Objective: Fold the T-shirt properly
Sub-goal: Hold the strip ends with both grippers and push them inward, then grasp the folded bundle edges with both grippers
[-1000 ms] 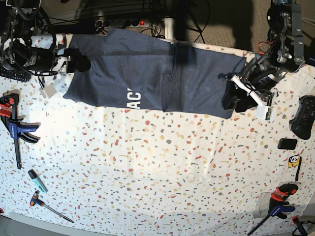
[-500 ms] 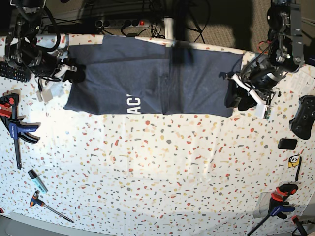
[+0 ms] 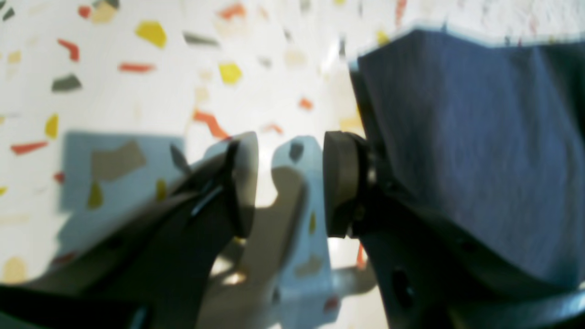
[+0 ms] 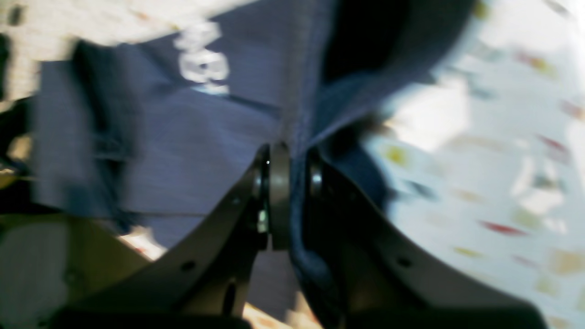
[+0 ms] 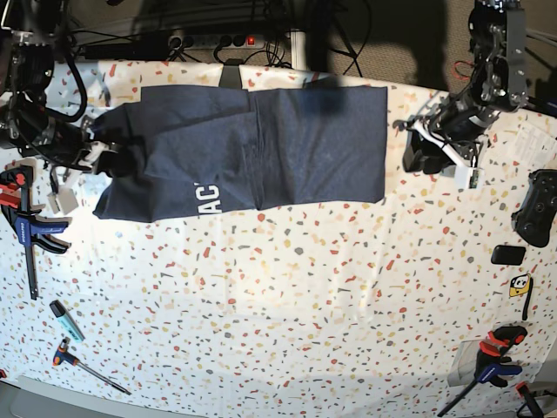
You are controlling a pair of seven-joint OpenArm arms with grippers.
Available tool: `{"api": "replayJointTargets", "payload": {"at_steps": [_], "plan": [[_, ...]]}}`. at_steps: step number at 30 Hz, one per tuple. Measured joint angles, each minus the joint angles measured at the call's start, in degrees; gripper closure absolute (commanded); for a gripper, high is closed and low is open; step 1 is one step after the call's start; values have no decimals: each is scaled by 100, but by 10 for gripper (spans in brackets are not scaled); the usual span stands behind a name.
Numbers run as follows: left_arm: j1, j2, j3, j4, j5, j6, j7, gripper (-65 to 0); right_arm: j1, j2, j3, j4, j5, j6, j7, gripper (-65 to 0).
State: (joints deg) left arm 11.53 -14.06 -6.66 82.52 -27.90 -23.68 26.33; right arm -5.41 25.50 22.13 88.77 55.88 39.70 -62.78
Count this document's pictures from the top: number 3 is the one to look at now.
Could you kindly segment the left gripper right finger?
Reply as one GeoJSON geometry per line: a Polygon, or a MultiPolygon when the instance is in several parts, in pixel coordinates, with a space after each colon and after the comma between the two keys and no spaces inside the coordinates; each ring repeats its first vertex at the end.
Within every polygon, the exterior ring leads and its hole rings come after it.
{"type": "Polygon", "coordinates": [[[366,140],[324,135],[329,237],[357,238],[392,329],[582,329],[584,291],[550,285],[499,257],[393,182],[366,140]]]}

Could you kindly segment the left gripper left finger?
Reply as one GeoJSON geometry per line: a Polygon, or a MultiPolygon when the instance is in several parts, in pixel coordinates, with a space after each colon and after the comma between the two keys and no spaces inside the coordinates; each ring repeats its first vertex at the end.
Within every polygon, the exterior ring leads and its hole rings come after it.
{"type": "Polygon", "coordinates": [[[241,133],[77,259],[1,285],[3,329],[192,329],[218,254],[253,226],[258,138],[241,133]]]}

